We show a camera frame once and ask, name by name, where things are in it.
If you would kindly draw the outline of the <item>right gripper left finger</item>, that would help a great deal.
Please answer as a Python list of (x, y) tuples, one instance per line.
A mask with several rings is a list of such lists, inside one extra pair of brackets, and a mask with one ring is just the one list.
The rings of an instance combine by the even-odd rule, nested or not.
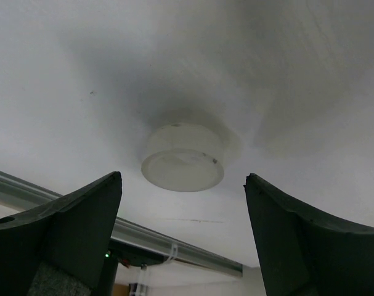
[(121, 202), (118, 171), (0, 219), (0, 295), (92, 295)]

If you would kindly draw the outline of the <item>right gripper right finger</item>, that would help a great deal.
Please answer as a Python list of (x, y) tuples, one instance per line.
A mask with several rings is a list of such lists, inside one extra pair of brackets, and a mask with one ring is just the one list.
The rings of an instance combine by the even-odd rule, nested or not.
[(374, 228), (302, 202), (256, 174), (246, 202), (267, 295), (374, 295)]

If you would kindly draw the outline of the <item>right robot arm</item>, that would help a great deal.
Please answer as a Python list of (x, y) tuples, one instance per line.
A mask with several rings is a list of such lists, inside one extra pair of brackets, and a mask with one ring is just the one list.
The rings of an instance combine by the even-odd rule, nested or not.
[[(255, 174), (246, 202), (267, 295), (374, 295), (374, 228), (325, 213)], [(224, 271), (237, 264), (116, 217), (112, 172), (65, 196), (0, 172), (0, 295), (110, 295), (119, 265), (174, 260)]]

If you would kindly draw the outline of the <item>clear tape roll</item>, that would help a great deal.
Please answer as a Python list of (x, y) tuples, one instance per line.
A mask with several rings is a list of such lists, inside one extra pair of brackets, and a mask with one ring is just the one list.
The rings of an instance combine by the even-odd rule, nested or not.
[(149, 136), (141, 172), (159, 188), (201, 192), (224, 179), (241, 150), (240, 138), (223, 125), (175, 122)]

